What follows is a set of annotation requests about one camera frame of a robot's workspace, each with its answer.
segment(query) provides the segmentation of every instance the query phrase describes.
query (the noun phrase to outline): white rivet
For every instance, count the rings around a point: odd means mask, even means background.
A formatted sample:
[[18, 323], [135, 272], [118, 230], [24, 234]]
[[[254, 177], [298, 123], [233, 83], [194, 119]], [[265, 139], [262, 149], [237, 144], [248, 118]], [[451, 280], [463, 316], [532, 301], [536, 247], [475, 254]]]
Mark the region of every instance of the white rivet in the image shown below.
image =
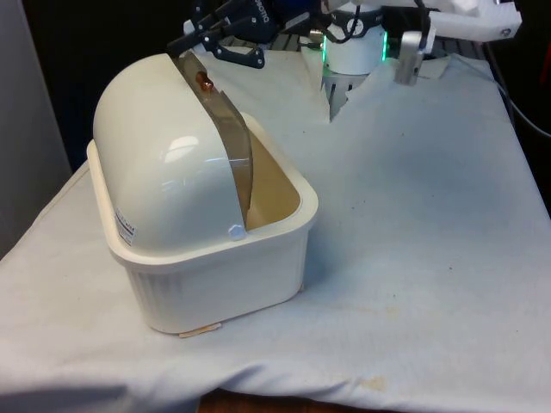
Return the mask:
[[227, 233], [232, 241], [240, 241], [247, 236], [247, 232], [242, 225], [234, 225]]

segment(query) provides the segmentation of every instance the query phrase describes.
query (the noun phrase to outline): white lid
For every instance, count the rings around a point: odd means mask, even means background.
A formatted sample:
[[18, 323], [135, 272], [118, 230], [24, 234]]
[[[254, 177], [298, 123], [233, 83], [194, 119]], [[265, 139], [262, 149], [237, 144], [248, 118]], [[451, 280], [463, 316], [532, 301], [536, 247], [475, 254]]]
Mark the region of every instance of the white lid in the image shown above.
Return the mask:
[[245, 234], [220, 134], [168, 55], [111, 82], [94, 140], [119, 234], [133, 249], [167, 256], [226, 242], [236, 226]]

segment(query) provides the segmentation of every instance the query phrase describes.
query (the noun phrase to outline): green light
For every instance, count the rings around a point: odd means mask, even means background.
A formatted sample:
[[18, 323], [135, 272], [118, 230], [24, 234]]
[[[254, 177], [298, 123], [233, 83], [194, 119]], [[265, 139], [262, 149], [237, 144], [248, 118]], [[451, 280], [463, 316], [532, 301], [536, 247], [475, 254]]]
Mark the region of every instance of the green light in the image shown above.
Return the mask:
[[388, 50], [388, 32], [385, 32], [385, 37], [382, 39], [382, 61], [387, 60], [387, 50]]
[[327, 37], [324, 36], [324, 45], [322, 46], [322, 51], [321, 51], [321, 61], [325, 63], [326, 59], [327, 59]]

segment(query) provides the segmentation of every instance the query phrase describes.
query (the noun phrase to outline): black background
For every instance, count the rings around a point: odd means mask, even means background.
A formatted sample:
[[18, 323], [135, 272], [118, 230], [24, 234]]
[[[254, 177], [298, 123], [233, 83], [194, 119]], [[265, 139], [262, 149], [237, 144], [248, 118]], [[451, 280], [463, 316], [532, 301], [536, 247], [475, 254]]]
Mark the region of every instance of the black background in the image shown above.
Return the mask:
[[[24, 0], [29, 25], [73, 169], [85, 160], [96, 104], [110, 80], [132, 62], [163, 52], [182, 32], [190, 1]], [[539, 78], [551, 41], [551, 2], [517, 0], [523, 26], [516, 39], [492, 44], [511, 96], [551, 131], [551, 74]], [[546, 139], [516, 117], [517, 135], [551, 211]]]

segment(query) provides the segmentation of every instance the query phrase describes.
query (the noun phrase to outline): white cloth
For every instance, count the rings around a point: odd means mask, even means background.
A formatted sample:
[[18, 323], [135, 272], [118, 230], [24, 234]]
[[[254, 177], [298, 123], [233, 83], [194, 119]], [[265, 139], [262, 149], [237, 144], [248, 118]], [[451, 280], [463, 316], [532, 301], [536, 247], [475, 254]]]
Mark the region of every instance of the white cloth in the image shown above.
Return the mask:
[[84, 167], [0, 263], [0, 410], [182, 411], [223, 387], [549, 411], [551, 224], [495, 86], [383, 66], [329, 125], [300, 55], [267, 58], [203, 60], [318, 192], [305, 292], [192, 339], [150, 330]]

